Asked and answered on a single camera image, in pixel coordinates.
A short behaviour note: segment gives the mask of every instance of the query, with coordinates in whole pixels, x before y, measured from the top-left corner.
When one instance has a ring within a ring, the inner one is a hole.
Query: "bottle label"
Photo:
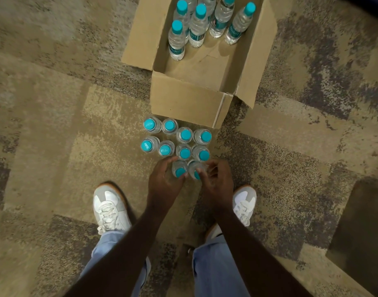
[[[232,38],[239,38],[241,36],[242,32],[234,29],[233,24],[231,24],[230,27],[229,27],[229,33],[230,33]]]
[[[170,48],[170,52],[171,52],[172,54],[175,54],[175,55],[182,54],[183,51],[185,51],[185,46],[183,46],[181,49],[174,49],[174,48],[171,47],[170,44],[168,44],[168,47]]]
[[[193,34],[192,31],[190,31],[190,37],[191,37],[193,40],[195,40],[195,41],[201,41],[201,40],[204,38],[205,35],[206,35],[205,33],[203,33],[203,34],[201,34],[201,35],[196,35],[196,34]]]
[[[215,26],[215,29],[219,29],[219,30],[225,29],[226,25],[227,25],[227,22],[222,23],[222,22],[218,21],[215,17],[214,17],[212,23]]]

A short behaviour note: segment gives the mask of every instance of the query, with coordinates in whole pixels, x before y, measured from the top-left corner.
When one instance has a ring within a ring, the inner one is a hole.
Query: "open cardboard box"
[[[140,0],[122,62],[152,70],[151,110],[194,124],[220,128],[233,95],[255,104],[277,22],[269,0],[236,0],[234,15],[248,2],[256,11],[235,45],[206,33],[204,44],[186,44],[180,61],[168,51],[168,32],[178,0]]]

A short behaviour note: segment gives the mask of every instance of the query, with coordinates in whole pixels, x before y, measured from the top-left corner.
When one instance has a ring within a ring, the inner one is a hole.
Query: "water bottle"
[[[152,153],[159,148],[160,140],[157,137],[146,137],[141,143],[141,150]]]
[[[200,180],[200,175],[197,173],[196,169],[203,169],[205,170],[205,165],[202,164],[200,161],[191,160],[188,163],[188,171],[191,177],[195,180]]]
[[[219,38],[225,32],[227,22],[233,15],[235,0],[220,0],[215,8],[215,16],[209,26],[209,34]]]
[[[193,131],[188,127],[181,127],[177,131],[177,141],[180,143],[189,143],[193,138]]]
[[[158,152],[162,157],[173,155],[175,151],[175,145],[170,140],[164,140],[159,144]]]
[[[189,22],[190,14],[188,12],[188,4],[185,0],[179,0],[177,3],[177,9],[174,11],[174,20],[181,21],[183,30],[185,34],[185,44],[189,41]]]
[[[143,121],[143,128],[149,133],[159,133],[162,130],[162,122],[150,115]]]
[[[188,5],[189,16],[191,17],[196,10],[197,0],[185,0]]]
[[[178,130],[178,123],[175,119],[168,118],[162,123],[162,130],[167,135],[175,134]]]
[[[185,55],[186,38],[182,32],[181,21],[175,20],[172,22],[172,27],[168,33],[168,49],[170,55],[174,60],[181,60]]]
[[[215,10],[216,0],[198,0],[198,4],[201,4],[201,3],[204,4],[207,8],[207,13],[206,13],[206,17],[207,17],[206,31],[207,31],[209,28],[209,24],[211,23],[212,14]]]
[[[177,146],[176,155],[180,159],[188,159],[192,156],[192,148],[188,144],[179,144]]]
[[[211,141],[212,134],[207,129],[197,129],[193,137],[197,144],[206,145]]]
[[[209,160],[209,150],[203,145],[195,145],[192,149],[193,158],[198,161]]]
[[[256,10],[254,3],[249,2],[244,8],[242,8],[234,17],[233,23],[226,31],[225,42],[229,45],[235,44],[241,34],[249,27],[252,21],[253,13]]]
[[[189,41],[192,47],[198,48],[204,42],[204,36],[206,35],[207,8],[204,4],[199,4],[196,7],[196,13],[192,15],[189,25]]]
[[[172,174],[179,178],[188,171],[188,164],[184,160],[176,160],[172,163]]]

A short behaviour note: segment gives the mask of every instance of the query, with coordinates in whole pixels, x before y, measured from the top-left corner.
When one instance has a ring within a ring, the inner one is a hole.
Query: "forearm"
[[[66,296],[130,296],[163,219],[164,215],[146,209],[124,238]]]
[[[311,294],[261,245],[233,211],[215,218],[251,296],[311,296]]]

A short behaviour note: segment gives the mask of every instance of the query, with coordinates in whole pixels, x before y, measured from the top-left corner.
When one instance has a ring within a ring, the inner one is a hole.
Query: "light blue jeans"
[[[121,231],[108,231],[102,234],[81,276],[90,270],[123,237],[124,232]],[[192,267],[196,297],[249,297],[223,235],[210,239],[194,250]],[[145,263],[134,287],[132,297],[139,295],[139,291],[145,283],[148,268]]]

